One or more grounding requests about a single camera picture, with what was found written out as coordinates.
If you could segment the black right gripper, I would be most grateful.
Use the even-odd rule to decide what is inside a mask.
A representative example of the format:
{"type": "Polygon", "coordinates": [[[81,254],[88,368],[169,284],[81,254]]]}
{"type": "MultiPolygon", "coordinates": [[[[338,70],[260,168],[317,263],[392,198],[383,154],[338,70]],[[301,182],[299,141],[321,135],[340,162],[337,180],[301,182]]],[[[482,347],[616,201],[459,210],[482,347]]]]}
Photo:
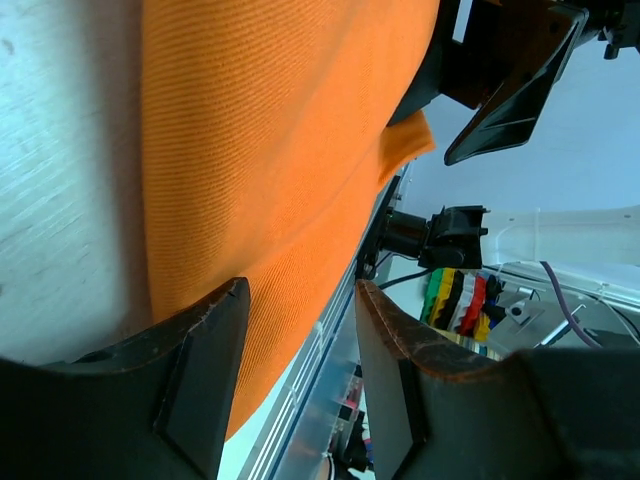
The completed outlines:
{"type": "Polygon", "coordinates": [[[636,1],[474,1],[455,39],[458,1],[440,4],[436,28],[396,124],[439,95],[475,114],[446,150],[454,165],[528,142],[572,52],[596,39],[613,60],[639,47],[636,1]]]}

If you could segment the orange trousers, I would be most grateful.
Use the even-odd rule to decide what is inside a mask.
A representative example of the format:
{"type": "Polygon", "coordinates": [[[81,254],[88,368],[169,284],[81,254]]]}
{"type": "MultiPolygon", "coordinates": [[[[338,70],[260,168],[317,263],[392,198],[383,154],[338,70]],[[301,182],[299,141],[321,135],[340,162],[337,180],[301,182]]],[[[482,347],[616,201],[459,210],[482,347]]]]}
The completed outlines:
{"type": "Polygon", "coordinates": [[[435,1],[147,1],[142,183],[153,317],[235,277],[249,324],[227,431],[259,408],[350,265],[374,203],[431,151],[391,117],[435,1]]]}

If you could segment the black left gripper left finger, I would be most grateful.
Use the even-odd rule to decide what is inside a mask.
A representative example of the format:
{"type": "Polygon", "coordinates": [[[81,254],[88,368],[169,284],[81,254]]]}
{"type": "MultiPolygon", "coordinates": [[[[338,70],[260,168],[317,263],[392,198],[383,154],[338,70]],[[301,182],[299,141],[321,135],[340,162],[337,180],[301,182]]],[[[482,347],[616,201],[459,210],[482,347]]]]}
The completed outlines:
{"type": "Polygon", "coordinates": [[[245,344],[235,278],[72,362],[1,363],[5,479],[213,479],[245,344]]]}

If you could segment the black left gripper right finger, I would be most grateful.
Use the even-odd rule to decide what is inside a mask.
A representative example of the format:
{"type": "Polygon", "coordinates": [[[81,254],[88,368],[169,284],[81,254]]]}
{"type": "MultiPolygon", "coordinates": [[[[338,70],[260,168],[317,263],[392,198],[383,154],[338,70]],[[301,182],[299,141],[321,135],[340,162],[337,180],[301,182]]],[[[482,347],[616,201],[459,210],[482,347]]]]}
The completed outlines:
{"type": "Polygon", "coordinates": [[[355,311],[379,479],[635,479],[639,355],[534,349],[494,361],[359,281],[355,311]]]}

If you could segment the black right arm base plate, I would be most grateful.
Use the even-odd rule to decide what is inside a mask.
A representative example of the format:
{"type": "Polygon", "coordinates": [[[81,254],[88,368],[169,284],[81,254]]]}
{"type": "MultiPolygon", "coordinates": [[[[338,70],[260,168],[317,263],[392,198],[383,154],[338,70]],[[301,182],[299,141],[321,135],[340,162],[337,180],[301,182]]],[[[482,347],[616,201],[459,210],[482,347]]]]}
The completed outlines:
{"type": "Polygon", "coordinates": [[[371,275],[375,273],[375,265],[377,264],[380,250],[379,237],[381,236],[387,211],[395,202],[394,198],[401,180],[402,177],[400,175],[395,175],[376,200],[372,218],[355,257],[356,280],[370,279],[371,275]]]}

